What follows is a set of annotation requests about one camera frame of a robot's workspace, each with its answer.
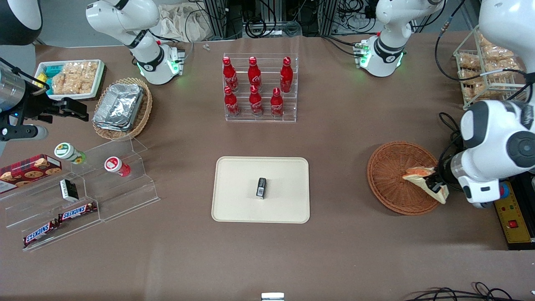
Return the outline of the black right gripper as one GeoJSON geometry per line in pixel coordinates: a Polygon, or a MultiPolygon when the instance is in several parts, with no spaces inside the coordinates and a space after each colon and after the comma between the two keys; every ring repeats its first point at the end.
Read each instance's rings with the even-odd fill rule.
{"type": "Polygon", "coordinates": [[[53,116],[89,121],[87,106],[75,99],[62,98],[62,110],[45,92],[26,90],[16,93],[16,125],[23,125],[27,119],[52,123],[53,116]]]}

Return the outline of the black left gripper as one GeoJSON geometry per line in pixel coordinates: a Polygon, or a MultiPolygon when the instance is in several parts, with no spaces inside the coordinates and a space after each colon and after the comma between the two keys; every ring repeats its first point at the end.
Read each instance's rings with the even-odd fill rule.
{"type": "Polygon", "coordinates": [[[440,156],[436,172],[433,176],[424,177],[425,184],[429,190],[434,191],[436,197],[447,197],[448,188],[460,190],[461,186],[453,175],[451,161],[454,156],[440,156]]]}

